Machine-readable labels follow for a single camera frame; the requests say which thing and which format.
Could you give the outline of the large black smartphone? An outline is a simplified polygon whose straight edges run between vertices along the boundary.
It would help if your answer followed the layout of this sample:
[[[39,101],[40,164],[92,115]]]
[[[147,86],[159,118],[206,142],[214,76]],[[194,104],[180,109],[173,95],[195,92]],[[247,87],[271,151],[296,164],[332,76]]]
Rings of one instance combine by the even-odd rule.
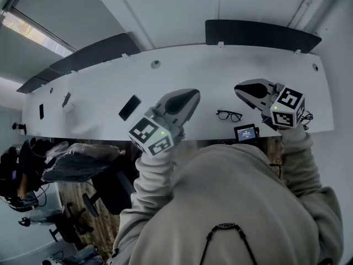
[[[141,100],[136,95],[133,95],[119,111],[119,117],[126,121],[140,104]]]

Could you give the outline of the short dark divider panel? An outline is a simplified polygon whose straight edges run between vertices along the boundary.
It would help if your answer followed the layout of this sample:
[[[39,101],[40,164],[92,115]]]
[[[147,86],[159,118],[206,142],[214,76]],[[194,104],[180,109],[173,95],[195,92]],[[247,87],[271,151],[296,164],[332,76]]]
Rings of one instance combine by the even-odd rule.
[[[21,87],[17,89],[17,92],[28,94],[34,90],[46,85],[47,83],[61,77],[62,74],[52,70],[51,68],[46,68],[36,76],[33,76],[31,79],[26,81]]]

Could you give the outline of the small black screen device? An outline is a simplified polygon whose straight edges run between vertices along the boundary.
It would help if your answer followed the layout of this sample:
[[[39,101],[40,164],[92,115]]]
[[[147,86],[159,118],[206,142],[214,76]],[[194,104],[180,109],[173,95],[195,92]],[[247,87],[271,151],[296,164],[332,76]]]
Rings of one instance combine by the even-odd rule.
[[[240,144],[255,143],[259,140],[259,128],[254,124],[242,125],[234,128],[236,142]]]

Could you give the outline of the black eyeglasses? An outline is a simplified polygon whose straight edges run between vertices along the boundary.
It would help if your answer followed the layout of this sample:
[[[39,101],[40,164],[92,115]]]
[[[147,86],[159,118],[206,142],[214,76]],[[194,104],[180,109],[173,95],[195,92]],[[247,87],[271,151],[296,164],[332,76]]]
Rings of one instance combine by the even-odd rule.
[[[241,121],[243,116],[241,113],[236,113],[228,110],[218,110],[216,115],[220,120],[230,119],[234,123]]]

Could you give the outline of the white pipe bundle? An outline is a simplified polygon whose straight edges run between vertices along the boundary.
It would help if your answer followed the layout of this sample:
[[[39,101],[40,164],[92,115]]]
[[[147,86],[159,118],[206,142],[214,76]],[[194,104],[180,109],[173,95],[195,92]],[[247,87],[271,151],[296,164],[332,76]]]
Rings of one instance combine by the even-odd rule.
[[[333,0],[303,0],[289,22],[289,28],[314,34]]]

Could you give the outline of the black chair wheel base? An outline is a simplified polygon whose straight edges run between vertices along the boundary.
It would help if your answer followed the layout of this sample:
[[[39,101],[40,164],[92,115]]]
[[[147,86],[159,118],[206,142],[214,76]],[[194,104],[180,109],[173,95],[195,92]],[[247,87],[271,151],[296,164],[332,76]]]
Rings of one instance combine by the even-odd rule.
[[[49,232],[56,242],[58,242],[56,235],[60,234],[67,243],[80,243],[79,236],[94,231],[93,227],[79,221],[86,209],[82,208],[77,214],[74,214],[71,209],[72,206],[71,202],[67,203],[62,213],[55,214],[51,218],[56,229],[54,231],[49,230]]]

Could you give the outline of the white round device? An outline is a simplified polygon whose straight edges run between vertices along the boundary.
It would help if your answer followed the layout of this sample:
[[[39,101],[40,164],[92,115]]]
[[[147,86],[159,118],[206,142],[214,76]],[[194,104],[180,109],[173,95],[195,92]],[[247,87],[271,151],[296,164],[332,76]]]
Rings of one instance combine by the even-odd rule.
[[[59,260],[58,258],[55,258],[53,256],[49,256],[44,258],[40,265],[65,265],[61,260]]]

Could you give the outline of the long dark divider panel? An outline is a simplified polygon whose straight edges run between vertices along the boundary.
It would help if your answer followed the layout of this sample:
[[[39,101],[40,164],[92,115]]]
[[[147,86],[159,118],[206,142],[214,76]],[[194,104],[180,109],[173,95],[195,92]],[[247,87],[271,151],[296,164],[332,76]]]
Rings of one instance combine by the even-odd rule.
[[[311,52],[322,38],[285,26],[245,20],[205,21],[206,45],[257,46],[288,51]]]

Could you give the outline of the person in white coat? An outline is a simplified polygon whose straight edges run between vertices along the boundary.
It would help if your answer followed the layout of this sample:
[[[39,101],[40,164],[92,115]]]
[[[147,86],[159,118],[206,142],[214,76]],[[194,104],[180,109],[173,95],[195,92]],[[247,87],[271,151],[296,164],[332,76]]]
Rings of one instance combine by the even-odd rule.
[[[167,204],[125,229],[109,265],[339,265],[335,192],[296,197],[249,145],[213,145],[175,167]]]

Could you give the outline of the window with roller blinds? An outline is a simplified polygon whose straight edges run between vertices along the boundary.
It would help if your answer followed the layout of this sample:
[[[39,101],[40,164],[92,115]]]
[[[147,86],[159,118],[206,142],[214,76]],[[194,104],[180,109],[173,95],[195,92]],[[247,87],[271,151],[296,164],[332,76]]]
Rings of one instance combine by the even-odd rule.
[[[0,0],[0,77],[24,83],[71,53],[121,33],[101,0]]]

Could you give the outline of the chair with plastic cover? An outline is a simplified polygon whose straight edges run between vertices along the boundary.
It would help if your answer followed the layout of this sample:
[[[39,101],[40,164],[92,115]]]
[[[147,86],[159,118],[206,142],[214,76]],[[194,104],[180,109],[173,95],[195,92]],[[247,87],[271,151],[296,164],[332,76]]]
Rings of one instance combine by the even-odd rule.
[[[91,145],[67,141],[57,144],[46,153],[47,167],[42,173],[46,182],[86,182],[110,168],[119,156],[126,153],[116,146]]]

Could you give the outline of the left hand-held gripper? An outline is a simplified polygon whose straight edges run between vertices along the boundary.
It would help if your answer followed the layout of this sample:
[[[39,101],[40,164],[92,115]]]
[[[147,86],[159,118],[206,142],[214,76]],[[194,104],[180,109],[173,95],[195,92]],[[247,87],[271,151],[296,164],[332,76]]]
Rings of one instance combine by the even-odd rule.
[[[184,137],[182,127],[190,120],[200,102],[198,89],[180,89],[165,94],[156,107],[149,108],[131,127],[132,143],[149,157],[170,150]]]

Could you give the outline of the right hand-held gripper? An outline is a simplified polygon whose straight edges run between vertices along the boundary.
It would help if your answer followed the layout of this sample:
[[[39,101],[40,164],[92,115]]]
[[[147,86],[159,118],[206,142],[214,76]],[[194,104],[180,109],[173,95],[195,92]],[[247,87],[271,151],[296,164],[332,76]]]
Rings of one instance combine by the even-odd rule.
[[[302,93],[276,83],[271,94],[271,82],[258,78],[237,84],[234,91],[238,98],[252,109],[263,110],[263,123],[270,128],[295,128],[305,111]]]

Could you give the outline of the person's left forearm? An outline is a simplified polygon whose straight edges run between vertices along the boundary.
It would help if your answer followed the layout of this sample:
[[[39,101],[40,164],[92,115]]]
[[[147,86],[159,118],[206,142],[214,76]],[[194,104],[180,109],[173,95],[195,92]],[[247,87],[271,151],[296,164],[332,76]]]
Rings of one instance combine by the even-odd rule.
[[[148,221],[169,199],[170,177],[175,169],[173,162],[175,147],[151,158],[145,153],[136,161],[139,177],[134,181],[131,207],[120,214],[120,228],[125,229]]]

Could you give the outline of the black bag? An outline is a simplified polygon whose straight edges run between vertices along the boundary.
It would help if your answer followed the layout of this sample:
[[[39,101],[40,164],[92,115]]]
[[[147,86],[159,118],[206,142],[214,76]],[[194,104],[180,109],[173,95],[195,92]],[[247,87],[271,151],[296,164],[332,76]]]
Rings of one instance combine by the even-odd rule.
[[[0,171],[42,176],[47,145],[44,140],[26,140],[21,146],[12,146],[0,157]]]

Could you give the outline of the person's right forearm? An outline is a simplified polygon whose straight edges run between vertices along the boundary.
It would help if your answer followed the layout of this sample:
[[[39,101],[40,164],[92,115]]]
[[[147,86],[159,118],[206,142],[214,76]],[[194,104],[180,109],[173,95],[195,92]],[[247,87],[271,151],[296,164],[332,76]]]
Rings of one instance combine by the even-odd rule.
[[[311,147],[313,140],[299,124],[294,129],[280,129],[282,167],[287,188],[298,198],[320,193],[323,186]]]

